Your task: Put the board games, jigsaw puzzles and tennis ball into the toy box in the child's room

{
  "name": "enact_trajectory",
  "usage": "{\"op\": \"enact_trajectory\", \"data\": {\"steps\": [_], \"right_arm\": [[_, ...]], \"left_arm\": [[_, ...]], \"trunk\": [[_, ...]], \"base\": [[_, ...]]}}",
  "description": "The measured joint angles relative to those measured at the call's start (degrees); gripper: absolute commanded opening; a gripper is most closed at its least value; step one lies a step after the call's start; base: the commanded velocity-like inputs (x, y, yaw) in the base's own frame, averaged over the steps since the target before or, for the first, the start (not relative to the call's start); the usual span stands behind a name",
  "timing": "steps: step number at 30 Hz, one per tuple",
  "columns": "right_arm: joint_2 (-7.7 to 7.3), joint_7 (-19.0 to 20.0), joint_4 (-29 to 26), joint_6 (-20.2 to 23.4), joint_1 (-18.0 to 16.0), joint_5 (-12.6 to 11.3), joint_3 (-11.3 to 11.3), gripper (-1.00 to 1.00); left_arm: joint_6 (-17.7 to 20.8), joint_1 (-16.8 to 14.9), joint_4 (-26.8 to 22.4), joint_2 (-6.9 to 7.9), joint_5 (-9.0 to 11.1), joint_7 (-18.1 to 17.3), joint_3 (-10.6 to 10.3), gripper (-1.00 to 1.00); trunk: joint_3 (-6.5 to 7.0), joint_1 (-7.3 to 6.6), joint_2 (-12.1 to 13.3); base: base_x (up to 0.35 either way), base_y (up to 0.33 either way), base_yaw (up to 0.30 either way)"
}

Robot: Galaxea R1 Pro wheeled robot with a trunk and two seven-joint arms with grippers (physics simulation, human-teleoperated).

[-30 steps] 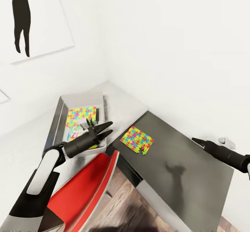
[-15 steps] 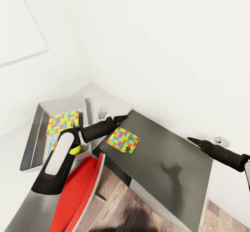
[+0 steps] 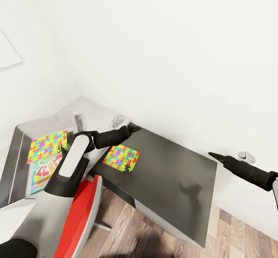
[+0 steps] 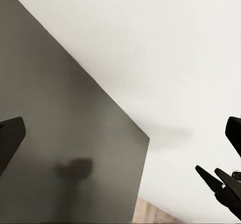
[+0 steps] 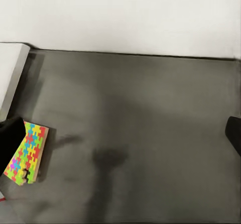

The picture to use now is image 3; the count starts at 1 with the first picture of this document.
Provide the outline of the board game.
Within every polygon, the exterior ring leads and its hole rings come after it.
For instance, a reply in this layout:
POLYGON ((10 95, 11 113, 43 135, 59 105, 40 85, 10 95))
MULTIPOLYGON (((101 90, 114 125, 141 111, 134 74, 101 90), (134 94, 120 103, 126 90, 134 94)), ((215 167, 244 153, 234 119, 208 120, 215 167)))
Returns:
POLYGON ((40 184, 51 178, 59 162, 64 156, 63 146, 59 146, 58 149, 60 151, 53 156, 34 162, 34 183, 40 184))
POLYGON ((35 193, 38 193, 38 192, 41 192, 42 190, 44 190, 48 181, 49 181, 49 179, 47 179, 46 181, 44 181, 40 184, 36 184, 36 183, 34 183, 34 175, 33 175, 30 194, 33 195, 35 193))
POLYGON ((72 145, 72 140, 71 140, 71 134, 68 132, 67 133, 67 147, 66 148, 63 148, 64 149, 64 152, 68 152, 71 145, 72 145))

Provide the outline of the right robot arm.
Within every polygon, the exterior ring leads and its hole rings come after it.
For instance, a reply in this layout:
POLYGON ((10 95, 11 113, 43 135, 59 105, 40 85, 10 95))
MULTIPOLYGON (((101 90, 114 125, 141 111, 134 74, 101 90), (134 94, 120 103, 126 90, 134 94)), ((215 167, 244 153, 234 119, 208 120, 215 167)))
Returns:
POLYGON ((278 173, 270 171, 269 173, 255 167, 251 164, 256 163, 255 157, 248 151, 238 152, 237 158, 232 156, 223 156, 217 153, 208 153, 216 160, 223 163, 223 167, 231 171, 238 177, 257 185, 265 191, 273 190, 278 209, 278 173))

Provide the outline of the jigsaw puzzle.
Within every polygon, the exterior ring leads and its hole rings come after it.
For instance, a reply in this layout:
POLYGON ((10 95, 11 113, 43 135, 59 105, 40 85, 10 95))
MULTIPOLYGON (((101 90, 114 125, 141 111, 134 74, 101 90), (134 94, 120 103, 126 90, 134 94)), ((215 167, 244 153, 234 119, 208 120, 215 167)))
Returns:
POLYGON ((125 171, 125 167, 127 165, 130 166, 128 170, 132 171, 139 155, 140 153, 138 151, 127 148, 123 145, 113 146, 103 160, 103 163, 120 171, 125 171))
POLYGON ((53 156, 60 150, 59 146, 67 147, 67 130, 32 140, 27 164, 53 156))

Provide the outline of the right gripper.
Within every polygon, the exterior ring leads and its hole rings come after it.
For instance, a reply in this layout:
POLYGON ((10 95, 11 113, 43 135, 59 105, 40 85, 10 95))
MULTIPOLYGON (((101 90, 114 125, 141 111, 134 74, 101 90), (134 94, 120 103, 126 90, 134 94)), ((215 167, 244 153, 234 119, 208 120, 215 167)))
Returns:
POLYGON ((237 175, 238 177, 248 181, 251 183, 251 176, 252 173, 258 169, 253 165, 247 164, 243 161, 237 160, 232 156, 223 156, 217 153, 208 153, 210 156, 214 157, 216 160, 223 163, 223 167, 227 170, 231 171, 233 174, 237 175))

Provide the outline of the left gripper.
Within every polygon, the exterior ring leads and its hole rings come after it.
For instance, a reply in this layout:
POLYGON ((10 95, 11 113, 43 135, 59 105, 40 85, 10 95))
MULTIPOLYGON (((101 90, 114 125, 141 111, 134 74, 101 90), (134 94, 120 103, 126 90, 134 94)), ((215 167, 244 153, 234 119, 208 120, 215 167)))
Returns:
POLYGON ((138 130, 140 130, 140 126, 129 126, 127 129, 127 126, 124 125, 118 130, 112 130, 107 131, 110 137, 110 144, 109 146, 118 146, 120 145, 124 140, 130 137, 130 135, 138 130))

